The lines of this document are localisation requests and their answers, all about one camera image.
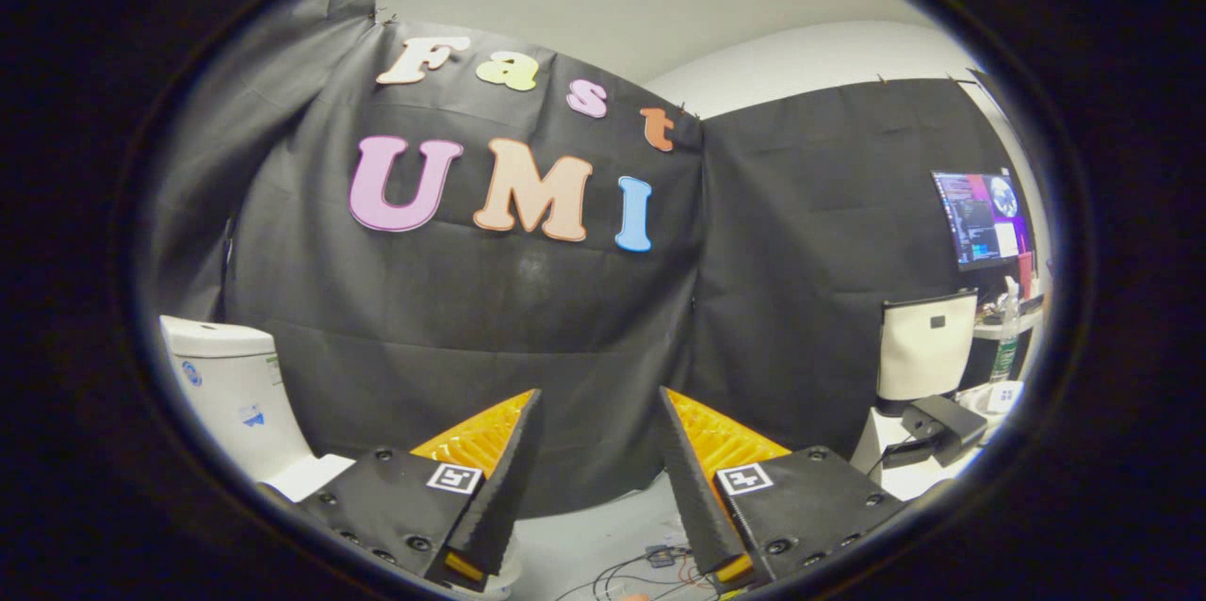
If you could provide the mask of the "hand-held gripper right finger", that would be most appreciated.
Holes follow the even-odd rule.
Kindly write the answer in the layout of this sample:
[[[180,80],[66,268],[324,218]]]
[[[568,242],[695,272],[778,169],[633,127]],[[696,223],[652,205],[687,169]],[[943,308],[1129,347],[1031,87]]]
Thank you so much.
[[[904,502],[829,447],[791,450],[675,390],[658,444],[693,561],[724,593],[843,558]]]

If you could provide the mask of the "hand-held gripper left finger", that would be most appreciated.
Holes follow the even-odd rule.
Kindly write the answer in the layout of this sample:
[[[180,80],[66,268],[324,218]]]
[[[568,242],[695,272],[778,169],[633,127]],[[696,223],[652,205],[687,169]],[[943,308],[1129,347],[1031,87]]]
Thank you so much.
[[[482,593],[513,538],[543,416],[529,389],[414,449],[375,447],[295,510],[406,574]]]

